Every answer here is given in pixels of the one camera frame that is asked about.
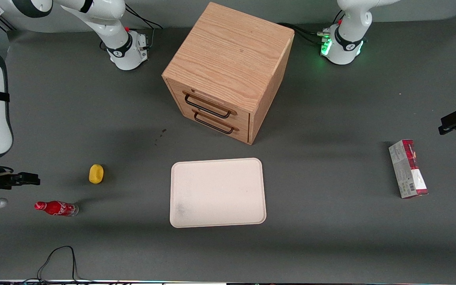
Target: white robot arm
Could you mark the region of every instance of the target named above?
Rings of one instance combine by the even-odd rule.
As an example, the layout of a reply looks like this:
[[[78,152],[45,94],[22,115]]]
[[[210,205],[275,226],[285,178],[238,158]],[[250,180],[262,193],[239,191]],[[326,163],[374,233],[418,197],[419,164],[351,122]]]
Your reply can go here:
[[[124,0],[56,0],[103,40],[110,60],[121,70],[133,70],[147,60],[147,38],[123,27]]]
[[[107,46],[110,59],[121,70],[132,70],[147,60],[145,35],[128,31],[119,19],[125,11],[124,0],[56,0],[58,4],[91,27]],[[31,18],[47,16],[52,9],[52,0],[0,0],[0,13],[22,14]],[[0,56],[0,157],[13,144],[9,116],[10,96],[8,74],[4,59]],[[12,174],[13,170],[0,166],[0,189],[11,189],[23,184],[39,185],[38,175],[33,173]],[[0,207],[6,200],[0,198]]]
[[[372,24],[374,7],[390,5],[400,0],[337,0],[345,15],[342,23],[323,29],[321,55],[337,65],[347,65],[360,54],[363,37]]]

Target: cardboard box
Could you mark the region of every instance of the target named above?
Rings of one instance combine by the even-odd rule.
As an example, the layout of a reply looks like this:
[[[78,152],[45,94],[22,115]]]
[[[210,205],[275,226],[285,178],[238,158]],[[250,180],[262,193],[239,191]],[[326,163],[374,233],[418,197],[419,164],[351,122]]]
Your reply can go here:
[[[403,199],[427,195],[429,192],[416,164],[416,152],[412,139],[403,139],[389,147],[391,162]]]

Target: plastic tray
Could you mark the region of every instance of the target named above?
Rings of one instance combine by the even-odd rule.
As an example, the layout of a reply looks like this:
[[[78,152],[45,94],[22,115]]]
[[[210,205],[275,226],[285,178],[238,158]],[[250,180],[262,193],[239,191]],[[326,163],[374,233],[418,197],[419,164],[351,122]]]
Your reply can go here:
[[[266,218],[257,158],[177,162],[170,223],[176,228],[261,224]]]

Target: red bottle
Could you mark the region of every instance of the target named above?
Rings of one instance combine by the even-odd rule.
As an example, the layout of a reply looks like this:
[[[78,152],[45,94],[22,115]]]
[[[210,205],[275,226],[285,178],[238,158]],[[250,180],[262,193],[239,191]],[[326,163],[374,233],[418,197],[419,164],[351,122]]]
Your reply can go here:
[[[67,217],[73,217],[78,213],[77,205],[61,201],[36,202],[36,204],[34,204],[34,208],[40,211],[45,211],[49,215],[65,215]]]

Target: metal drawer handle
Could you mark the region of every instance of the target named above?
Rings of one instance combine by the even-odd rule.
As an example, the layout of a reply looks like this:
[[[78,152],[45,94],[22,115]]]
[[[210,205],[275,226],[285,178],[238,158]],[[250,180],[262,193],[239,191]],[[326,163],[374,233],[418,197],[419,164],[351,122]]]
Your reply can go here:
[[[233,132],[233,130],[235,129],[235,128],[232,127],[232,128],[230,128],[229,131],[225,131],[225,130],[223,130],[223,129],[221,129],[221,128],[218,128],[217,126],[211,125],[211,124],[209,124],[209,123],[207,123],[207,122],[205,122],[205,121],[201,121],[201,119],[198,119],[197,116],[198,116],[198,112],[195,112],[195,120],[196,120],[197,122],[199,122],[199,123],[201,123],[201,124],[204,124],[204,125],[206,125],[207,127],[213,128],[213,129],[215,129],[216,131],[220,131],[220,132],[224,133],[225,135],[231,134],[231,133]]]
[[[198,108],[198,109],[200,109],[200,110],[202,110],[202,111],[205,111],[205,112],[207,112],[207,113],[209,113],[209,114],[211,114],[211,115],[214,115],[214,116],[216,116],[216,117],[220,117],[221,119],[226,119],[226,118],[228,118],[228,116],[231,114],[231,111],[230,111],[230,110],[229,110],[229,111],[226,113],[226,115],[224,115],[224,116],[221,115],[221,114],[218,114],[217,112],[211,111],[211,110],[209,110],[209,109],[207,109],[207,108],[204,108],[204,107],[202,107],[202,106],[200,106],[200,105],[198,105],[198,104],[195,104],[195,103],[193,103],[193,102],[191,102],[191,101],[188,101],[188,98],[189,98],[189,97],[190,97],[190,95],[189,95],[189,94],[186,94],[186,97],[184,98],[184,100],[186,101],[186,103],[188,103],[189,105],[191,105],[191,106],[193,106],[193,107],[196,107],[196,108]]]

